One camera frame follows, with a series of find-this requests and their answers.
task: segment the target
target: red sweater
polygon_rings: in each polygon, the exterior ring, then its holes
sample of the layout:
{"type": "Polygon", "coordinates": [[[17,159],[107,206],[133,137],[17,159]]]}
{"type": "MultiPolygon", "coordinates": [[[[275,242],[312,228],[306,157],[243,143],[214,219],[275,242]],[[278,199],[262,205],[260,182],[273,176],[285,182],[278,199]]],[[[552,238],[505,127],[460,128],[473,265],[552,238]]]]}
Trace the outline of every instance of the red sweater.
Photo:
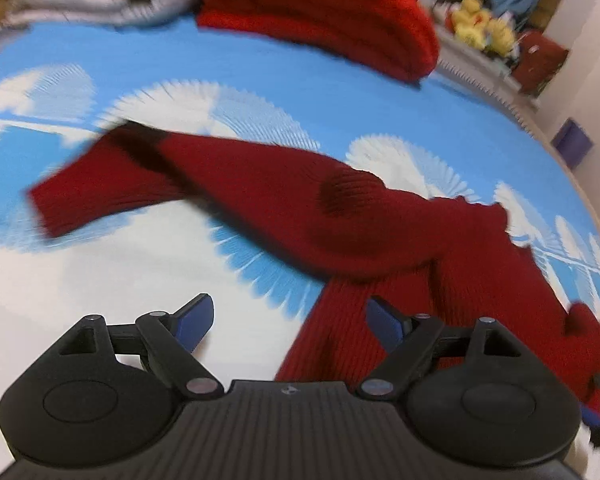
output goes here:
{"type": "Polygon", "coordinates": [[[328,279],[277,374],[355,386],[384,357],[365,323],[378,294],[404,314],[507,326],[600,412],[600,323],[567,312],[500,205],[426,200],[317,153],[129,123],[30,191],[59,236],[101,216],[202,194],[264,248],[328,279]]]}
{"type": "Polygon", "coordinates": [[[435,67],[440,50],[417,0],[203,0],[203,27],[320,46],[402,81],[435,67]]]}

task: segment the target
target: bed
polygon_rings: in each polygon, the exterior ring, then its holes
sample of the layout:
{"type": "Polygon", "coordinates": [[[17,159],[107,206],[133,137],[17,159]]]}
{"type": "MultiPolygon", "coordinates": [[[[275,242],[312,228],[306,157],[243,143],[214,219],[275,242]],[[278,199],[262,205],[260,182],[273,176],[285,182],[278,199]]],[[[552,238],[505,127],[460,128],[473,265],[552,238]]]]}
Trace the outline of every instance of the bed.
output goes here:
{"type": "MultiPolygon", "coordinates": [[[[0,53],[0,395],[79,317],[216,306],[196,350],[228,386],[270,379],[323,283],[203,203],[173,202],[46,240],[23,191],[103,129],[135,120],[315,150],[426,197],[501,202],[564,305],[600,317],[600,231],[513,110],[441,68],[406,86],[313,48],[197,30],[39,24],[0,53]]],[[[0,469],[10,454],[0,436],[0,469]]]]}

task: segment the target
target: red bag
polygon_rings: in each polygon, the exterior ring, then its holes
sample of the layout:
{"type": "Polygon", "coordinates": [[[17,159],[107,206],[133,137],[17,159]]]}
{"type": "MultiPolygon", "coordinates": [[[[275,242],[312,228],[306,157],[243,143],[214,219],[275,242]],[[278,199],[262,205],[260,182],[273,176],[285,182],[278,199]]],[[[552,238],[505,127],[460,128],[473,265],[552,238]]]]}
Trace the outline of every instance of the red bag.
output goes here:
{"type": "Polygon", "coordinates": [[[538,96],[558,73],[569,51],[535,29],[520,34],[518,41],[520,63],[511,75],[522,85],[520,92],[538,96]]]}

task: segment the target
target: folded red cloth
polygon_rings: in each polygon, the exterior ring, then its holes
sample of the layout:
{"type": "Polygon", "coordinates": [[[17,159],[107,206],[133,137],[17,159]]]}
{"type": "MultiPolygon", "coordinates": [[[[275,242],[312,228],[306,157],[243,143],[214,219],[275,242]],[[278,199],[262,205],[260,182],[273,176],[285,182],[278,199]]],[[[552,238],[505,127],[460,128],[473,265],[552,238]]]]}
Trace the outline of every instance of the folded red cloth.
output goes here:
{"type": "Polygon", "coordinates": [[[439,44],[417,0],[203,0],[198,25],[312,44],[402,81],[436,67],[439,44]]]}
{"type": "Polygon", "coordinates": [[[371,173],[282,146],[127,124],[30,192],[61,235],[100,216],[202,194],[249,236],[327,278],[277,378],[355,386],[384,357],[365,323],[373,294],[404,314],[471,326],[491,316],[600,413],[600,323],[567,312],[511,243],[500,205],[387,189],[371,173]]]}

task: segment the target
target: yellow plush toy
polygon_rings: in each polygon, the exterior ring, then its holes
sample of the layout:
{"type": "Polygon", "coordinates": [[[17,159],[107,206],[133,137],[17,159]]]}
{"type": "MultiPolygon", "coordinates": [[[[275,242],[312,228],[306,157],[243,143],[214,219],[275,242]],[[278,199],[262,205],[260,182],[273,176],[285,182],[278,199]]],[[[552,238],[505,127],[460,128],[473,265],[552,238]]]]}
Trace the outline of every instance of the yellow plush toy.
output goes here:
{"type": "Polygon", "coordinates": [[[507,22],[504,20],[491,20],[487,24],[486,30],[491,37],[489,50],[492,50],[499,56],[507,57],[516,43],[516,36],[509,25],[507,25],[507,22]]]}
{"type": "Polygon", "coordinates": [[[458,23],[456,25],[456,39],[478,50],[484,50],[487,46],[484,32],[481,28],[477,28],[474,25],[458,23]]]}
{"type": "Polygon", "coordinates": [[[451,22],[454,24],[454,28],[461,23],[463,25],[475,25],[475,17],[481,7],[480,0],[462,0],[460,8],[451,13],[451,22]]]}
{"type": "Polygon", "coordinates": [[[505,20],[494,20],[480,0],[462,0],[460,8],[451,12],[456,39],[476,48],[491,50],[507,57],[516,37],[505,20]]]}

